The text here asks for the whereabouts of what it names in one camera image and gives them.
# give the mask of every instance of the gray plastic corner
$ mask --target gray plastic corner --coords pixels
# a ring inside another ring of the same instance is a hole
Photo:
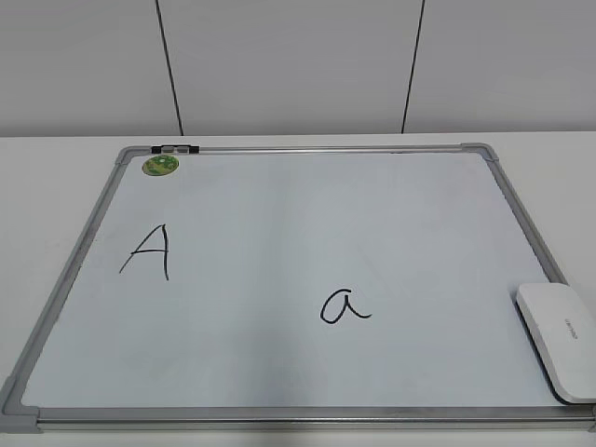
[[[11,375],[0,389],[0,433],[41,433],[37,427],[39,409],[9,400],[15,382]]]
[[[480,155],[485,161],[499,161],[493,147],[485,142],[463,142],[462,151]]]
[[[117,165],[127,165],[133,157],[147,154],[151,154],[150,146],[128,146],[120,151],[115,163]]]

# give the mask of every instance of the white wall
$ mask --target white wall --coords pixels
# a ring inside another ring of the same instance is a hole
[[[399,132],[422,0],[159,0],[186,134]],[[405,131],[596,130],[596,1],[426,0]],[[0,137],[174,135],[155,0],[0,0]]]
[[[399,132],[421,0],[161,0],[187,134]]]
[[[153,1],[0,2],[0,137],[177,133]]]
[[[407,132],[596,130],[596,1],[427,0]]]

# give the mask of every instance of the round magnet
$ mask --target round magnet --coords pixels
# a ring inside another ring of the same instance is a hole
[[[168,175],[177,168],[175,156],[153,156],[142,164],[142,171],[147,175]]]

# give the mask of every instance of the whiteboard eraser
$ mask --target whiteboard eraser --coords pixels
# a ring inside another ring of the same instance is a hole
[[[564,284],[522,284],[516,295],[550,382],[562,400],[596,402],[596,321]]]

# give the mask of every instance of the black vertical line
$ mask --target black vertical line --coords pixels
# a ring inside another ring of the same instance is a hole
[[[416,43],[413,46],[412,70],[410,70],[410,81],[408,82],[408,94],[406,95],[406,104],[403,108],[403,119],[401,121],[401,133],[406,128],[406,116],[408,115],[408,106],[410,105],[410,93],[412,91],[413,71],[416,66],[416,56],[418,55],[418,42],[420,42],[420,30],[422,29],[422,16],[425,14],[425,3],[427,0],[422,0],[420,6],[420,18],[418,19],[418,31],[416,32]]]
[[[166,225],[161,225],[161,234],[164,237],[164,273],[166,274],[166,281],[169,281],[169,274],[168,274],[168,253],[169,253],[169,241],[168,241],[168,232],[166,232]]]
[[[181,136],[184,136],[183,121],[180,118],[180,108],[178,107],[178,96],[176,95],[174,76],[171,73],[171,64],[169,63],[168,42],[166,42],[166,34],[164,33],[164,21],[161,19],[161,9],[159,9],[159,0],[156,0],[156,13],[157,20],[159,21],[159,31],[161,32],[161,43],[164,47],[164,54],[166,55],[166,64],[168,65],[169,85],[171,86],[171,94],[174,97],[174,108],[176,109],[176,117],[178,118],[178,131],[180,131]]]

